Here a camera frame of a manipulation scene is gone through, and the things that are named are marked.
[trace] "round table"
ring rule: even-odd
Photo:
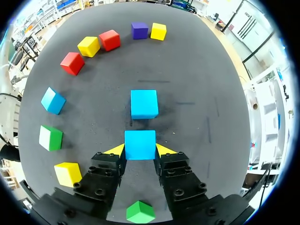
[[[131,22],[167,26],[164,41],[133,40]],[[86,36],[115,30],[121,47],[84,57],[78,76],[60,62]],[[41,99],[48,87],[66,98],[60,115],[48,113]],[[159,115],[131,121],[130,90],[157,90]],[[62,149],[39,145],[41,125],[63,131]],[[125,130],[156,130],[157,143],[183,151],[207,196],[239,193],[250,143],[246,99],[227,52],[197,16],[148,3],[118,3],[72,15],[38,57],[22,99],[19,144],[28,184],[38,194],[59,185],[54,165],[77,162],[84,175],[91,157],[124,143]],[[128,161],[107,219],[126,222],[126,208],[137,200],[154,207],[153,222],[172,219],[153,161]]]

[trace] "screw head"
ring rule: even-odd
[[[184,167],[184,170],[185,170],[185,171],[191,171],[192,168],[191,168],[190,166],[186,166],[186,167]]]
[[[215,207],[209,207],[207,209],[207,215],[215,216],[217,214],[217,209]]]
[[[168,174],[174,174],[174,173],[175,173],[175,170],[174,170],[174,169],[169,169],[169,170],[167,171],[167,173],[168,173]]]
[[[200,189],[205,189],[205,188],[206,188],[206,184],[205,184],[205,183],[200,183],[200,184],[198,185],[198,187],[199,187]]]
[[[218,219],[216,222],[215,222],[215,225],[225,225],[225,220],[223,219]]]
[[[74,183],[74,184],[73,184],[73,187],[74,187],[74,188],[80,188],[80,187],[81,187],[81,184],[80,184],[80,183]]]
[[[111,170],[111,169],[105,170],[105,174],[106,174],[106,175],[111,175],[111,174],[112,174],[112,170]]]
[[[95,194],[98,195],[98,196],[104,196],[105,195],[105,190],[99,188],[95,191]]]
[[[59,221],[57,222],[57,225],[68,225],[65,221]]]
[[[76,211],[72,209],[66,209],[64,215],[68,218],[74,218],[76,216]]]
[[[182,190],[181,188],[178,188],[178,189],[174,190],[174,192],[173,192],[173,195],[175,197],[183,196],[183,194],[184,194],[184,190]]]
[[[94,167],[94,166],[89,167],[89,172],[92,172],[92,171],[95,171],[95,170],[96,170],[96,167]]]

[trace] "green cube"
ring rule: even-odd
[[[39,144],[48,151],[61,149],[62,132],[56,128],[41,125],[39,131]]]
[[[155,219],[154,209],[141,201],[127,208],[126,219],[135,224],[146,224]]]

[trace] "white wall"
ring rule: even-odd
[[[210,0],[207,15],[213,16],[218,13],[219,19],[224,23],[228,23],[240,3],[241,0]]]

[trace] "cable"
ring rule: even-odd
[[[243,78],[243,80],[244,80],[245,82],[247,82],[246,79],[245,79],[244,77],[242,77],[242,76],[239,76],[239,77],[240,77],[240,78]]]
[[[7,93],[0,93],[0,95],[6,95],[6,96],[9,96],[9,97],[12,97],[12,98],[15,98],[17,99],[18,101],[21,101],[21,99],[19,97],[16,97],[14,95],[11,95],[11,94],[7,94]]]
[[[259,203],[258,209],[260,209],[260,207],[261,207],[261,205],[262,205],[262,202],[263,202],[263,193],[264,193],[264,190],[266,189],[266,185],[267,185],[267,182],[268,182],[268,180],[269,180],[270,172],[271,172],[271,169],[272,169],[272,164],[273,164],[273,163],[271,163],[271,166],[270,166],[270,168],[269,168],[268,176],[265,178],[264,187],[263,187],[263,190],[262,190],[261,202]]]
[[[1,134],[0,134],[0,139],[1,139],[5,144],[7,144],[7,145],[9,145],[9,146],[12,146],[12,147],[15,147],[15,148],[18,148],[18,147],[19,147],[19,146],[17,146],[17,145],[12,145],[10,142],[7,142]]]

